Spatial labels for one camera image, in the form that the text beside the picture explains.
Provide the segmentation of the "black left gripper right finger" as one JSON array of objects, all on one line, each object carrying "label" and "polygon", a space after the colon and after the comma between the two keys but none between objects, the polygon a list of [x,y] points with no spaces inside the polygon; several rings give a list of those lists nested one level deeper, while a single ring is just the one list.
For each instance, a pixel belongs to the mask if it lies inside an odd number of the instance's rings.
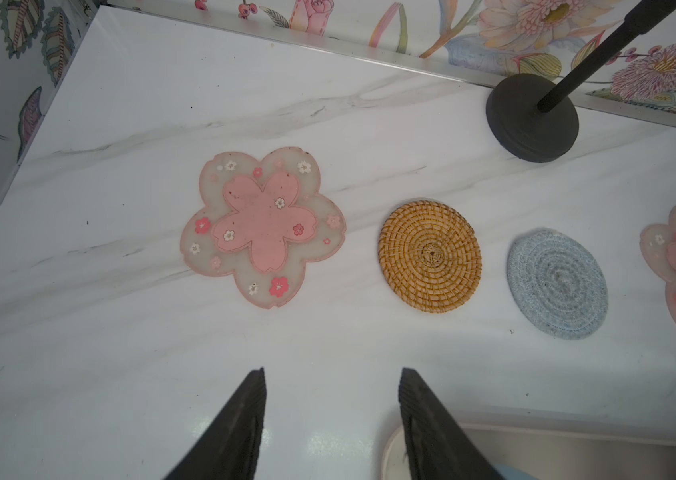
[{"label": "black left gripper right finger", "polygon": [[402,370],[398,401],[413,479],[503,479],[416,370]]}]

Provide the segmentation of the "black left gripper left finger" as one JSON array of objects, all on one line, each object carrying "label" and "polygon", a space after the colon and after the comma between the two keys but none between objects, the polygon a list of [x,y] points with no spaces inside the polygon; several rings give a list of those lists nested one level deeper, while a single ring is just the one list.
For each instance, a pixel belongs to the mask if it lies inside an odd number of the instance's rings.
[{"label": "black left gripper left finger", "polygon": [[252,479],[263,440],[265,370],[248,373],[168,479]]}]

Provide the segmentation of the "woven rattan round coaster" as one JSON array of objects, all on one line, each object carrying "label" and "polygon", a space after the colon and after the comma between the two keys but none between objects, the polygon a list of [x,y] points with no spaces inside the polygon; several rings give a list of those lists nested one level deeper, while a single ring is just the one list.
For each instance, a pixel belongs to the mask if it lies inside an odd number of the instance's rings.
[{"label": "woven rattan round coaster", "polygon": [[394,293],[428,313],[461,307],[482,276],[474,229],[457,210],[433,200],[406,203],[389,215],[380,232],[378,259]]}]

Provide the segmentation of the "blue woven round coaster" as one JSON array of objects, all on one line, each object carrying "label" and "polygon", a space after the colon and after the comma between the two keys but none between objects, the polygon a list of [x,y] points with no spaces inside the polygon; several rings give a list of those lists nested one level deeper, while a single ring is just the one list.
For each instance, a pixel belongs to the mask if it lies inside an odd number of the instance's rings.
[{"label": "blue woven round coaster", "polygon": [[545,228],[517,237],[506,273],[517,306],[540,331],[582,340],[604,324],[605,276],[595,257],[571,237]]}]

